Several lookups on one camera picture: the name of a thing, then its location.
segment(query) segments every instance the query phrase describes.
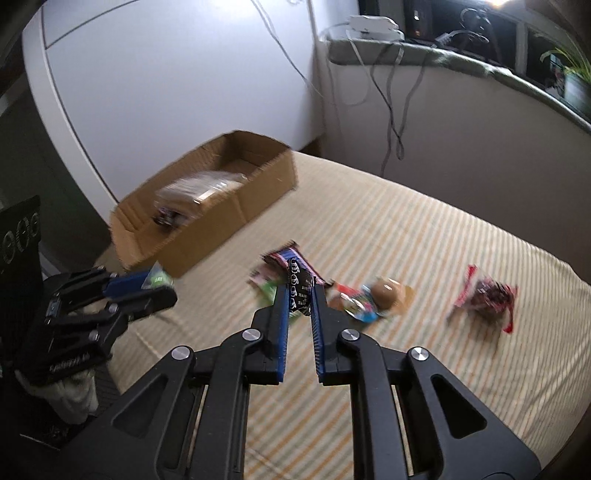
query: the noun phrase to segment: mattress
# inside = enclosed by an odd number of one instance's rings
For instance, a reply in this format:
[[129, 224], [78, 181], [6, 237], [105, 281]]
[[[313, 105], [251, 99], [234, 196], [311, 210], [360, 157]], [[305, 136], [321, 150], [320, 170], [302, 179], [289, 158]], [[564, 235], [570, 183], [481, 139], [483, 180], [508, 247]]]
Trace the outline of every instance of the mattress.
[[[295, 164], [296, 190], [177, 280], [173, 309], [115, 343], [118, 387], [177, 345], [209, 348], [248, 327], [262, 306], [250, 271], [293, 239], [324, 278], [412, 286], [409, 311], [365, 333], [400, 351], [426, 347], [548, 464], [591, 402], [591, 287], [545, 251], [438, 200], [309, 155]], [[452, 308], [468, 264], [519, 286], [512, 335]], [[290, 324], [284, 383], [251, 389], [245, 478], [353, 478], [349, 390], [318, 384], [307, 317]]]

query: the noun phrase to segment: cardboard box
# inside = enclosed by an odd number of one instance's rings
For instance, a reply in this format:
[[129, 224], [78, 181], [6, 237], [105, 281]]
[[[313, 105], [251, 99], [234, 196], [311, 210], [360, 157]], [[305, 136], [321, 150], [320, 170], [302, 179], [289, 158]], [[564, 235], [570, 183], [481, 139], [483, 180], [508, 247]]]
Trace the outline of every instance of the cardboard box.
[[[203, 170], [243, 173], [248, 181], [176, 230], [156, 225], [156, 190]], [[121, 201], [111, 213], [117, 256], [126, 270], [149, 268], [158, 261], [170, 275], [180, 277], [296, 185], [288, 146], [250, 132], [222, 135], [185, 154]]]

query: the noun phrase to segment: white power strip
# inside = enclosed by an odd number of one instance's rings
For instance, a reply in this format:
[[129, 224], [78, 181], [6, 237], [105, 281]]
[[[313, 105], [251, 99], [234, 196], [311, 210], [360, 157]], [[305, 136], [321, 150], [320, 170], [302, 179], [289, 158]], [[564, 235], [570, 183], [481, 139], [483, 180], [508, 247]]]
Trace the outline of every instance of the white power strip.
[[404, 40], [404, 33], [398, 29], [398, 24], [388, 17], [351, 15], [349, 26], [360, 32], [363, 38], [370, 40]]

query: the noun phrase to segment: snack package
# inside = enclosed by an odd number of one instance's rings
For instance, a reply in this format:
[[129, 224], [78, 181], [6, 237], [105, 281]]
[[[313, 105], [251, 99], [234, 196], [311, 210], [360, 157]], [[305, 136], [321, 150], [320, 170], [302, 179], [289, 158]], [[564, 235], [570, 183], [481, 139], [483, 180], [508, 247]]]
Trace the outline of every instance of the snack package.
[[361, 290], [367, 294], [381, 317], [404, 315], [414, 300], [414, 290], [396, 280], [377, 277], [370, 285], [363, 285]]
[[220, 194], [237, 189], [246, 180], [242, 173], [209, 170], [175, 180], [156, 191], [154, 222], [175, 227], [198, 218]]
[[364, 323], [372, 323], [379, 318], [370, 296], [361, 290], [335, 283], [332, 292], [333, 295], [328, 301], [330, 308], [347, 312]]
[[305, 268], [315, 277], [315, 283], [318, 285], [327, 284], [326, 281], [320, 275], [318, 275], [318, 272], [314, 269], [314, 267], [312, 267], [312, 265], [310, 265], [310, 263], [300, 253], [297, 243], [295, 243], [293, 240], [280, 249], [274, 250], [262, 256], [262, 259], [265, 261], [265, 263], [277, 266], [285, 273], [289, 272], [288, 263], [292, 258], [295, 258], [300, 267]]
[[498, 322], [505, 333], [513, 332], [513, 309], [518, 287], [493, 280], [476, 265], [468, 265], [466, 283], [454, 306], [478, 312]]
[[260, 289], [269, 305], [275, 301], [277, 285], [284, 281], [281, 272], [266, 263], [254, 268], [251, 271], [249, 280]]
[[290, 258], [289, 269], [290, 314], [302, 312], [304, 315], [310, 315], [314, 276], [309, 270], [301, 267], [295, 258]]

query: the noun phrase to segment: black snack package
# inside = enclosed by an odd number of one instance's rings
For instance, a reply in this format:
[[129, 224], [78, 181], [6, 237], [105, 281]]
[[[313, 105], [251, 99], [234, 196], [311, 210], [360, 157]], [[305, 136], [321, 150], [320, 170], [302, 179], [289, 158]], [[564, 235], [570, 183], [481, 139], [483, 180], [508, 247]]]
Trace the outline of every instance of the black snack package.
[[290, 258], [287, 283], [290, 290], [290, 313], [299, 310], [304, 315], [310, 315], [314, 276], [309, 270], [301, 267], [295, 258]]

